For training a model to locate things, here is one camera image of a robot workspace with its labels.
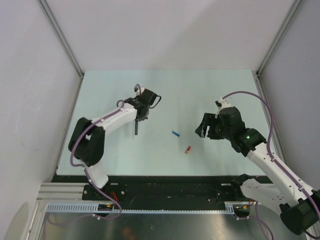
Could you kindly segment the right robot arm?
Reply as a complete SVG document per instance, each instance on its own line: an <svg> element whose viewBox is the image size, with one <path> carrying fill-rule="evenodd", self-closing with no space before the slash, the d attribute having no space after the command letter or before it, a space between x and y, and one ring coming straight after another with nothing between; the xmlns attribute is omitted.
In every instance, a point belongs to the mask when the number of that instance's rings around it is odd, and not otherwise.
<svg viewBox="0 0 320 240"><path fill-rule="evenodd" d="M320 192L298 177L274 152L268 152L267 140L256 129L245 126L236 107L226 107L218 114L205 113L195 133L201 138L228 140L237 153L258 166L274 184L265 186L242 174L230 188L235 200L250 198L259 202L279 215L296 235L319 221Z"/></svg>

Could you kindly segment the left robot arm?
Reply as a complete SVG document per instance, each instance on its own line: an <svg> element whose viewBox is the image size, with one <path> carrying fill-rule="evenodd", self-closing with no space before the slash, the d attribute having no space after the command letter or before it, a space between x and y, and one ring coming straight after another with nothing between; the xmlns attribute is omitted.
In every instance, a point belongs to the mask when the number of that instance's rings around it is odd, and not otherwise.
<svg viewBox="0 0 320 240"><path fill-rule="evenodd" d="M100 200L110 196L107 185L109 177L100 163L105 151L105 138L127 123L135 122L134 134L138 134L138 123L148 119L150 110L155 108L162 97L146 87L136 84L135 96L118 100L116 109L92 119L80 118L75 125L68 150L70 164L82 167L93 188L93 194Z"/></svg>

